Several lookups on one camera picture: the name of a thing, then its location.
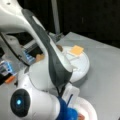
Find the black background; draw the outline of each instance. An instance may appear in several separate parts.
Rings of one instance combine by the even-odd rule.
[[[61,32],[72,31],[120,47],[120,0],[57,0]],[[55,33],[51,0],[19,0]]]

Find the glowing blue led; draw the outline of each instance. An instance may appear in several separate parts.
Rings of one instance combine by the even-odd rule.
[[[21,105],[22,101],[21,100],[17,100],[17,105]]]

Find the black cable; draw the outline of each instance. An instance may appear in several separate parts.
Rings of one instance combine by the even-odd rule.
[[[58,96],[60,97],[60,92],[59,92],[58,87],[56,87],[56,90],[57,90]]]
[[[10,46],[9,43],[6,41],[5,37],[2,35],[1,32],[0,32],[0,36],[1,36],[1,38],[3,39],[3,41],[6,43],[6,45],[8,46],[8,48],[11,50],[11,52],[14,54],[14,56],[15,56],[19,61],[21,61],[24,65],[26,65],[26,66],[29,67],[29,65],[21,59],[21,56],[20,56],[20,55],[17,55],[17,54],[14,52],[14,50],[11,48],[11,46]]]

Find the metal rod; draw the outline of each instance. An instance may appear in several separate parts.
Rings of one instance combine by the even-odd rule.
[[[52,2],[52,9],[53,9],[53,17],[54,17],[54,25],[56,34],[60,34],[60,22],[59,22],[59,15],[58,15],[58,5],[57,0],[51,0]]]

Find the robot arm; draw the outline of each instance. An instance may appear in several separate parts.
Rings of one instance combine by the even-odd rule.
[[[45,59],[29,68],[29,77],[39,90],[48,90],[67,84],[72,66],[58,50],[52,39],[33,13],[22,9],[16,0],[0,1],[0,31],[7,33],[29,32],[42,49]]]
[[[45,55],[44,60],[19,72],[18,87],[10,102],[13,113],[23,120],[61,120],[61,116],[66,120],[65,111],[61,112],[62,108],[67,111],[65,102],[43,90],[66,85],[72,75],[71,64],[34,14],[22,9],[16,0],[1,0],[0,16],[1,32],[29,32]]]

